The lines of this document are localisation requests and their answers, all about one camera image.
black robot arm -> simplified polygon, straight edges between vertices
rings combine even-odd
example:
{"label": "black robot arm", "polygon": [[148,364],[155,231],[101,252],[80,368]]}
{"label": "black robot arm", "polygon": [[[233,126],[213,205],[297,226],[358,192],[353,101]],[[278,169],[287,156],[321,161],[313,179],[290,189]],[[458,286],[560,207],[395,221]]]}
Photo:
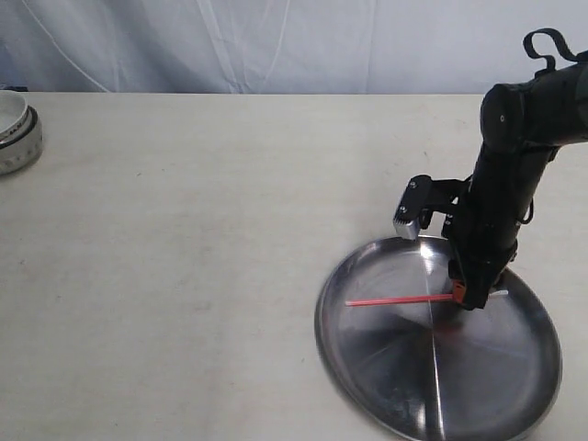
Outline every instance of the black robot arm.
{"label": "black robot arm", "polygon": [[[573,65],[556,70],[539,55],[535,34],[547,34]],[[482,146],[472,175],[461,180],[411,179],[394,216],[397,233],[414,240],[435,211],[446,214],[442,235],[453,250],[449,277],[454,300],[483,308],[506,265],[515,259],[516,236],[533,218],[533,196],[560,147],[588,141],[588,51],[572,54],[552,28],[524,39],[529,57],[547,67],[528,83],[495,85],[481,104]]]}

metal plate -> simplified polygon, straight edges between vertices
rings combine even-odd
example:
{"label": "metal plate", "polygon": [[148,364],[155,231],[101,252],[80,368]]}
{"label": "metal plate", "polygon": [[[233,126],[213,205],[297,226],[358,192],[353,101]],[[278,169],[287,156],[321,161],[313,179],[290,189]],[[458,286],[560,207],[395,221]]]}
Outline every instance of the metal plate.
{"label": "metal plate", "polygon": [[453,303],[349,308],[346,300],[450,292],[447,241],[391,238],[352,253],[315,315],[335,383],[360,409],[414,440],[515,440],[547,414],[561,379],[556,331],[531,289],[506,271],[484,310]]}

black strap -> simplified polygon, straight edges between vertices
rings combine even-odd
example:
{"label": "black strap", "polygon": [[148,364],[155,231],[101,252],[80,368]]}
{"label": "black strap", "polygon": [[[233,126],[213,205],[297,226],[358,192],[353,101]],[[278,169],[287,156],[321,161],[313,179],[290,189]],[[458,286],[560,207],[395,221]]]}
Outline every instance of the black strap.
{"label": "black strap", "polygon": [[544,59],[547,62],[547,67],[541,71],[536,73],[536,76],[540,76],[542,74],[548,74],[550,72],[555,71],[555,58],[553,55],[540,55],[533,46],[533,37],[536,34],[545,34],[551,37],[553,42],[555,43],[555,47],[558,50],[558,54],[564,60],[568,62],[588,62],[588,51],[580,52],[574,55],[570,48],[568,47],[568,43],[563,38],[561,33],[553,28],[541,28],[538,30],[534,30],[533,32],[528,33],[523,40],[523,47],[525,48],[526,54],[529,58],[533,60]]}

white backdrop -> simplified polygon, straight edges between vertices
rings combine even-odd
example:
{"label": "white backdrop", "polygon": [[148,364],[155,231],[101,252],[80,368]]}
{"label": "white backdrop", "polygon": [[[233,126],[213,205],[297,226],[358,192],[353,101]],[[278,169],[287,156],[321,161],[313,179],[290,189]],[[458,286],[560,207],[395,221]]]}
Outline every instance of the white backdrop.
{"label": "white backdrop", "polygon": [[540,68],[530,30],[588,49],[586,13],[582,0],[0,0],[0,39],[31,90],[483,93]]}

table surface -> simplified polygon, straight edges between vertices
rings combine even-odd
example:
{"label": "table surface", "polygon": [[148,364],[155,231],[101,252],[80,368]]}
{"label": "table surface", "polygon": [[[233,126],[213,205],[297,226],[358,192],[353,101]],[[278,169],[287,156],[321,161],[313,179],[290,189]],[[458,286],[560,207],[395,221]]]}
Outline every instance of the table surface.
{"label": "table surface", "polygon": [[[28,99],[46,150],[0,181],[0,438],[390,439],[327,378],[315,301],[411,176],[470,173],[480,96]],[[564,150],[511,266],[564,355],[534,440],[582,439],[588,406],[588,149]]]}

